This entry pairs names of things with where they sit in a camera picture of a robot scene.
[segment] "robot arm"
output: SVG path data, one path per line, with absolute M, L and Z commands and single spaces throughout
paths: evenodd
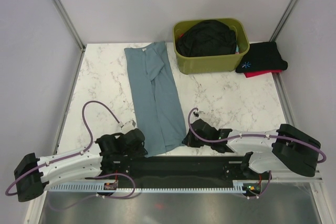
M 124 156 L 135 158 L 146 155 L 144 135 L 134 126 L 134 121 L 130 121 L 122 127 L 121 133 L 100 137 L 86 152 L 82 147 L 47 157 L 36 158 L 35 153 L 26 155 L 14 171 L 15 179 L 34 167 L 41 168 L 16 184 L 18 200 L 29 201 L 61 183 L 108 174 L 115 170 L 115 164 L 120 163 Z
M 202 112 L 195 115 L 200 118 Z M 244 156 L 241 168 L 247 177 L 249 173 L 262 174 L 269 170 L 291 170 L 307 177 L 315 175 L 319 153 L 311 147 L 283 138 L 294 138 L 318 150 L 321 147 L 320 142 L 289 124 L 282 124 L 279 129 L 268 132 L 240 132 L 232 129 L 217 130 L 200 118 L 191 126 L 197 135 L 205 140 L 228 138 L 228 141 L 204 142 L 189 130 L 183 140 L 185 145 L 208 145 L 220 153 Z

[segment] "gray floor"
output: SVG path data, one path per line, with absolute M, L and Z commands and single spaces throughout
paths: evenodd
M 45 207 L 40 224 L 316 224 L 321 223 L 309 184 L 271 184 L 258 200 L 230 194 L 140 194 L 133 199 L 91 198 L 64 212 Z M 49 193 L 54 207 L 87 194 Z

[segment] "gray fabric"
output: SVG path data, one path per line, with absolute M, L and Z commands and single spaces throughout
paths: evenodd
M 182 145 L 186 128 L 165 42 L 125 48 L 125 54 L 136 122 L 145 135 L 148 157 Z

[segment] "white marble table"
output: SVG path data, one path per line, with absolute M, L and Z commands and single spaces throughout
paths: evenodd
M 89 134 L 81 118 L 82 106 L 89 100 L 105 103 L 122 122 L 135 120 L 124 48 L 145 47 L 148 44 L 88 44 L 58 153 L 85 146 L 89 142 Z M 179 72 L 172 43 L 167 43 L 167 50 L 185 122 L 190 109 L 197 106 L 208 114 L 211 125 L 217 128 L 265 131 L 285 123 L 270 73 L 248 79 L 235 72 L 186 76 Z M 94 139 L 118 131 L 113 117 L 99 104 L 87 107 L 86 118 Z M 207 146 L 181 146 L 166 155 L 220 154 Z

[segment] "green plastic bin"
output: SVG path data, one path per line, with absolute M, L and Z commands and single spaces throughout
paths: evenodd
M 174 35 L 174 50 L 177 58 L 177 65 L 181 73 L 209 73 L 209 72 L 224 72 L 233 71 L 236 69 L 244 54 L 250 49 L 243 25 L 234 18 L 218 18 L 216 20 L 227 25 L 231 30 L 236 32 L 237 44 L 239 54 L 234 55 L 216 55 L 216 56 L 203 56 L 203 57 L 185 57 L 180 55 L 176 50 L 176 42 L 181 34 L 188 31 L 197 23 L 203 21 L 189 20 L 178 22 L 173 28 Z

